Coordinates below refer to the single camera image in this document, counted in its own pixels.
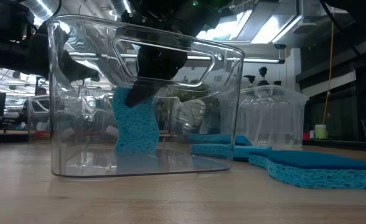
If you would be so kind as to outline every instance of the ceiling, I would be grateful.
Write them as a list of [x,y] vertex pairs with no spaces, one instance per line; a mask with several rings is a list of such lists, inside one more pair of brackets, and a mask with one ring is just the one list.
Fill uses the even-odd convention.
[[[53,14],[58,3],[59,0],[23,1],[35,15],[37,26]],[[331,36],[331,22],[318,0],[233,0],[226,7],[234,15],[221,18],[216,29],[203,30],[198,38],[234,45],[243,49],[247,57],[281,58],[281,52],[272,44],[285,44],[289,48],[310,47]],[[59,14],[81,14],[117,21],[125,9],[131,10],[128,0],[63,0]],[[343,27],[353,22],[345,11],[336,10],[335,17]],[[313,23],[312,30],[293,33],[298,26],[307,22]],[[92,44],[93,49],[99,46],[96,41],[88,44]],[[26,78],[22,74],[20,78],[13,78],[12,72],[6,72],[0,70],[0,79],[4,78],[0,82],[3,85],[0,85],[0,91],[34,93],[35,76]],[[49,86],[44,80],[40,83],[45,88]]]

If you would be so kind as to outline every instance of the clear plastic container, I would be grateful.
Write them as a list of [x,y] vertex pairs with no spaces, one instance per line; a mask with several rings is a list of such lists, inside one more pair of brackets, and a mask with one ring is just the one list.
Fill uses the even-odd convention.
[[50,143],[49,95],[27,97],[29,142]]
[[241,97],[248,96],[251,99],[245,100],[238,112],[237,122],[242,123],[238,134],[244,134],[255,146],[268,145],[274,150],[302,146],[307,96],[278,85],[241,90]]
[[[228,93],[237,111],[244,58],[241,50],[86,16],[52,18],[48,32],[53,174],[115,177],[231,167],[236,116],[224,113],[220,105]],[[184,62],[176,75],[149,72],[170,67],[176,60]],[[192,69],[193,62],[202,66]],[[124,105],[120,103],[117,93],[125,90],[132,96],[145,96],[135,106],[152,104],[135,111],[140,118],[132,120],[126,114],[121,119],[120,114],[133,102],[129,98]],[[222,125],[225,116],[232,119]],[[129,122],[140,130],[153,128],[151,121],[156,122],[157,130],[148,132],[142,146],[125,146],[132,144],[123,142],[131,128]],[[191,153],[188,135],[192,133],[227,133],[230,141],[223,144],[225,150],[217,158],[204,157]],[[136,135],[129,138],[142,141]]]

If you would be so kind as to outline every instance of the black cable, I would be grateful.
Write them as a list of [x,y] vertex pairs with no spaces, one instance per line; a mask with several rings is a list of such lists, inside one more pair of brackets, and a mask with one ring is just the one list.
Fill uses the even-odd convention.
[[57,6],[56,11],[54,11],[52,17],[56,16],[61,10],[62,0],[59,0],[59,6]]
[[[339,32],[345,34],[343,28],[339,25],[338,21],[334,18],[334,16],[331,14],[330,10],[328,10],[328,7],[326,5],[326,2],[324,0],[320,0],[322,8],[325,10],[327,16],[330,18],[332,23],[338,28]],[[347,42],[349,47],[352,49],[352,51],[356,54],[356,56],[365,64],[366,66],[366,59],[364,56],[357,50],[357,48],[352,44],[350,39],[347,38]]]

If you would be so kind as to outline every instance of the blue sponge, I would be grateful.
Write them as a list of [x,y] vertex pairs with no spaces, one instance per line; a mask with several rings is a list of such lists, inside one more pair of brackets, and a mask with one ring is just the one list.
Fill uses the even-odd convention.
[[116,152],[118,175],[150,174],[160,172],[156,152]]
[[281,182],[309,189],[366,189],[366,161],[301,151],[250,152],[249,163]]
[[[190,134],[189,140],[193,144],[230,144],[232,136],[229,134]],[[235,137],[236,146],[252,146],[251,142],[242,135]]]
[[116,88],[113,96],[113,112],[120,135],[115,153],[153,154],[159,141],[159,128],[153,110],[153,97],[128,108],[125,99],[130,88]]
[[[231,144],[193,144],[190,146],[191,154],[196,156],[209,156],[226,159],[231,156]],[[270,151],[271,146],[234,146],[233,160],[248,162],[250,152]]]

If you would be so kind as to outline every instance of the wavy blue sponge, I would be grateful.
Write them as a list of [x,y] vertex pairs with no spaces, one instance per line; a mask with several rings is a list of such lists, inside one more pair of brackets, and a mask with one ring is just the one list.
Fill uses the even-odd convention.
[[[229,145],[226,144],[193,144],[190,146],[191,154],[196,156],[209,156],[219,159],[226,159],[231,153]],[[270,151],[271,146],[234,146],[233,160],[248,162],[250,152]]]
[[153,110],[153,97],[128,108],[125,99],[130,88],[116,88],[113,95],[113,112],[120,131],[115,153],[155,153],[159,141],[159,128]]
[[[193,144],[230,144],[232,136],[230,134],[190,134],[189,140]],[[235,137],[236,146],[252,146],[251,142],[242,135]]]
[[301,151],[250,152],[274,179],[308,189],[366,189],[366,161]]

